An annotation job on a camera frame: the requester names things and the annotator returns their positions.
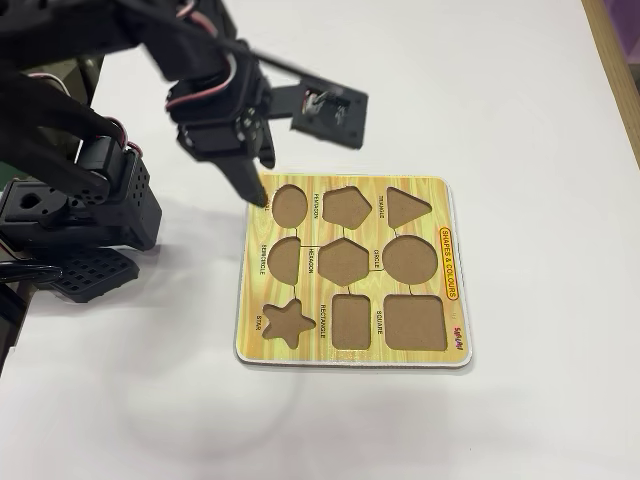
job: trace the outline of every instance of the red wire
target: red wire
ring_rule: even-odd
[[[113,117],[104,117],[104,118],[109,120],[111,123],[113,123],[116,127],[120,129],[120,131],[122,132],[122,138],[120,139],[120,146],[124,148],[127,145],[127,141],[128,141],[127,129],[124,128],[124,125],[122,124],[122,122],[116,118],[113,118]]]
[[[193,10],[193,8],[195,6],[196,6],[195,0],[191,0],[191,2],[188,2],[184,7],[182,7],[180,10],[178,10],[178,13],[176,14],[176,17],[182,18],[182,17],[186,16],[188,13],[191,12],[191,10]]]
[[[140,146],[137,143],[129,141],[129,142],[127,142],[127,146],[129,148],[132,148],[136,152],[138,152],[138,155],[140,155],[140,158],[142,158],[142,149],[140,148]]]
[[[200,27],[205,29],[212,36],[216,37],[218,35],[218,29],[211,22],[211,20],[209,20],[202,13],[200,13],[200,12],[191,12],[189,14],[189,18],[191,19],[191,21],[193,23],[195,23],[196,25],[199,25]],[[211,88],[208,88],[206,90],[201,90],[201,91],[196,92],[196,93],[192,93],[192,94],[189,94],[189,95],[184,95],[184,96],[178,97],[178,98],[176,98],[174,100],[170,100],[165,104],[165,106],[164,106],[165,109],[169,110],[173,106],[178,105],[180,103],[189,102],[189,101],[195,100],[197,98],[207,97],[209,95],[213,95],[214,93],[217,93],[217,92],[227,88],[229,86],[229,84],[231,83],[231,81],[233,80],[233,78],[235,77],[235,72],[236,72],[238,67],[237,67],[237,63],[235,63],[235,59],[233,59],[232,56],[227,56],[226,58],[227,58],[227,63],[229,64],[229,76],[227,77],[227,79],[224,82],[222,82],[219,85],[216,85],[215,87],[211,87]]]

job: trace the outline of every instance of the white table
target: white table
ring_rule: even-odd
[[[240,364],[245,206],[176,145],[146,55],[113,55],[94,107],[144,148],[159,246],[89,305],[36,295],[0,381],[0,478],[638,478],[640,172],[580,1],[229,8],[254,45],[370,94],[360,152],[275,124],[279,171],[450,182],[474,359]]]

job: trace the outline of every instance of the square cutout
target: square cutout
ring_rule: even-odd
[[[447,349],[442,300],[434,295],[387,295],[384,340],[394,350]]]

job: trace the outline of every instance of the wooden puzzle board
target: wooden puzzle board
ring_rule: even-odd
[[[469,362],[462,272],[443,180],[265,174],[262,182],[269,204],[248,210],[236,330],[241,360],[378,367]]]

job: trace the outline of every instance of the oval cutout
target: oval cutout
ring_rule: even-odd
[[[283,228],[296,228],[307,216],[307,196],[295,185],[285,185],[273,197],[273,218]]]

